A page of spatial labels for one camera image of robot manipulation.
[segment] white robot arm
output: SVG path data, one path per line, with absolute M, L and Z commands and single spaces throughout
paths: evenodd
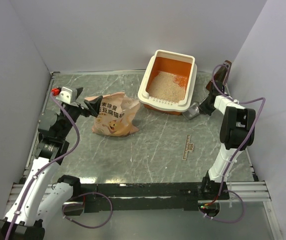
M 81 184 L 77 177 L 62 176 L 55 189 L 42 202 L 46 188 L 58 170 L 67 153 L 69 143 L 65 140 L 72 123 L 62 112 L 76 122 L 80 115 L 97 117 L 102 96 L 93 101 L 85 100 L 86 107 L 76 100 L 83 88 L 54 88 L 52 94 L 62 102 L 59 114 L 47 111 L 41 114 L 38 126 L 39 143 L 30 174 L 14 205 L 0 219 L 0 240 L 43 239 L 45 228 L 55 213 L 71 197 L 81 194 Z
M 215 99 L 214 107 L 219 110 L 223 115 L 225 115 L 226 107 L 236 108 L 236 109 L 242 109 L 245 108 L 239 104 L 237 104 L 235 101 L 231 101 L 230 99 L 224 97 L 224 96 L 217 96 Z M 209 177 L 211 181 L 214 181 L 216 183 L 220 183 L 222 181 L 223 173 L 228 166 L 228 163 L 232 157 L 232 155 L 236 152 L 237 148 L 231 148 L 226 149 L 226 146 L 224 143 L 221 143 L 221 148 L 219 150 L 219 153 L 217 155 L 217 158 L 215 160 L 215 163 L 213 166 L 209 169 Z M 230 166 L 227 169 L 227 172 L 225 173 L 225 181 L 228 179 L 229 172 L 231 168 L 233 167 L 233 164 L 237 162 L 237 157 L 242 153 L 242 151 L 237 152 L 234 159 L 230 163 Z

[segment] white litter box rim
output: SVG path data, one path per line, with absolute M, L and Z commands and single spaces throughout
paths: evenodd
M 173 101 L 167 101 L 164 99 L 159 99 L 155 97 L 149 96 L 148 92 L 146 92 L 146 87 L 148 83 L 149 76 L 151 74 L 156 56 L 158 52 L 166 53 L 166 54 L 171 54 L 171 55 L 176 55 L 176 56 L 181 56 L 184 58 L 190 58 L 192 59 L 192 74 L 190 74 L 189 81 L 187 84 L 187 89 L 185 93 L 185 98 L 179 102 L 173 102 Z M 185 54 L 180 54 L 180 53 L 175 53 L 171 51 L 165 51 L 165 50 L 157 50 L 155 52 L 155 55 L 153 55 L 147 65 L 145 74 L 143 76 L 142 83 L 139 87 L 138 90 L 138 99 L 144 103 L 147 104 L 155 109 L 161 110 L 161 111 L 166 111 L 166 112 L 185 112 L 192 101 L 193 97 L 193 92 L 194 92 L 194 87 L 195 87 L 195 81 L 196 81 L 196 75 L 197 75 L 197 65 L 195 64 L 195 58 L 193 56 L 185 55 Z

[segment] gray marble surface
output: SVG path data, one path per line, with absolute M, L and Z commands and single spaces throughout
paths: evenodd
M 84 87 L 84 97 L 125 91 L 137 97 L 143 71 L 113 72 L 109 74 L 55 74 L 53 86 Z M 193 100 L 208 95 L 205 85 L 210 74 L 197 74 Z M 58 111 L 49 99 L 46 110 Z M 63 174 L 79 177 L 82 183 L 168 183 L 200 182 L 214 163 L 219 152 L 219 131 L 223 116 L 215 111 L 211 117 L 200 115 L 186 120 L 146 109 L 141 105 L 133 123 L 139 132 L 127 137 L 103 136 L 92 133 L 93 117 L 80 116 L 77 126 L 80 143 L 67 156 L 53 181 Z M 186 136 L 191 135 L 194 151 L 182 160 Z M 67 140 L 72 146 L 76 134 L 71 130 Z M 231 181 L 253 181 L 248 158 L 242 153 L 231 170 Z

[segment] cartoon image on bag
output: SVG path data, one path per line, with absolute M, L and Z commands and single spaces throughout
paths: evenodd
M 97 96 L 86 97 L 85 99 L 91 101 L 95 98 Z M 104 95 L 92 131 L 115 137 L 133 134 L 138 131 L 132 121 L 139 108 L 139 101 L 127 97 L 124 92 Z

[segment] white wall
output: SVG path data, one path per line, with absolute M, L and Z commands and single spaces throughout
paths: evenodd
M 229 86 L 240 100 L 267 99 L 249 151 L 286 239 L 286 1 L 267 1 L 233 63 Z
M 0 0 L 0 218 L 24 170 L 49 72 L 8 0 Z
M 50 71 L 145 69 L 157 49 L 200 71 L 233 61 L 266 0 L 10 0 Z

